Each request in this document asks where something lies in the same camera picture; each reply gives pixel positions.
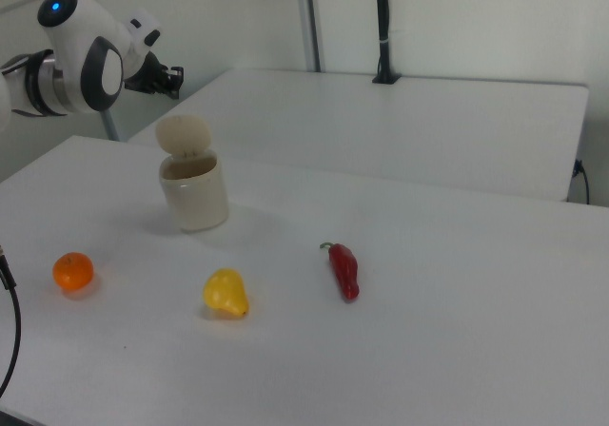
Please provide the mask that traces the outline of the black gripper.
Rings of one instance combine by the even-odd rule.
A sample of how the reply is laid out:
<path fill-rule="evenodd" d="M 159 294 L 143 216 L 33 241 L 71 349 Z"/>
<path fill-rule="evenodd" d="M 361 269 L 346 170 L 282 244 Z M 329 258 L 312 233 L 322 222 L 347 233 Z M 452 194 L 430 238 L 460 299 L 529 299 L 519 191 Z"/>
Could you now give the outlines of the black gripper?
<path fill-rule="evenodd" d="M 149 52 L 139 70 L 125 80 L 125 89 L 141 93 L 163 93 L 172 100 L 179 100 L 183 82 L 183 67 L 168 68 L 160 63 L 153 52 Z"/>

